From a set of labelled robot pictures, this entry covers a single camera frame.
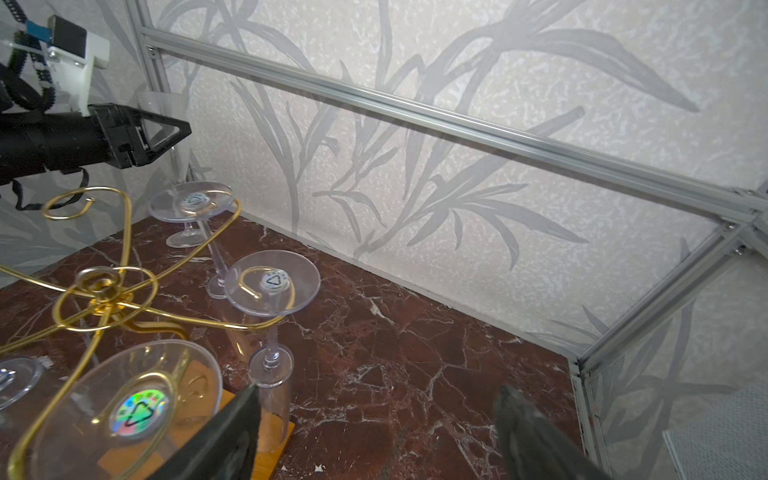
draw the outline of dark red marble floor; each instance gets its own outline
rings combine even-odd
[[[214,227],[226,215],[214,219]],[[165,244],[178,229],[152,219],[136,223],[132,262],[159,272],[178,261],[185,250]],[[68,286],[82,267],[116,263],[120,238],[87,247],[39,276]],[[520,389],[581,444],[565,358],[248,220],[239,219],[218,244],[228,264],[258,250],[292,250],[310,258],[323,278],[317,298],[280,325],[280,342],[296,358],[296,430],[276,480],[507,478],[492,421],[502,383]],[[161,282],[153,305],[182,315],[241,320],[242,313],[226,300],[206,294],[204,284],[213,273],[210,258],[196,259]],[[50,325],[56,296],[24,282],[0,290],[0,343]],[[262,336],[205,328],[190,333],[217,357],[228,389],[246,384],[245,362]],[[106,359],[152,339],[110,330],[97,355]],[[83,348],[78,334],[61,332],[22,353],[48,356],[53,373],[66,376]],[[315,473],[318,465],[322,474]]]

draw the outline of aluminum frame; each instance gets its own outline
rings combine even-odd
[[[704,215],[725,220],[726,223],[715,235],[676,266],[579,359],[585,377],[599,373],[624,349],[681,308],[732,263],[733,252],[743,245],[768,257],[768,198],[755,192],[720,187],[160,31],[151,27],[148,10],[142,0],[126,2],[153,89],[169,91],[160,57],[160,51],[165,51],[214,68],[260,78],[283,88],[319,95],[476,144],[520,154],[591,179],[607,181],[672,202],[673,207],[692,208]]]

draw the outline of wooden base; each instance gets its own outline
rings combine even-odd
[[[235,398],[233,393],[228,392],[227,390],[222,391],[219,410],[224,408],[224,406],[233,398]],[[280,460],[280,456],[286,449],[286,445],[288,445],[288,441],[293,434],[294,427],[296,427],[296,425],[293,422],[288,423],[288,435],[286,435],[286,439],[280,447],[274,449],[272,452],[256,453],[256,461],[253,463],[253,474],[251,475],[252,480],[269,480],[270,477],[272,477],[272,474],[277,467],[277,463]]]

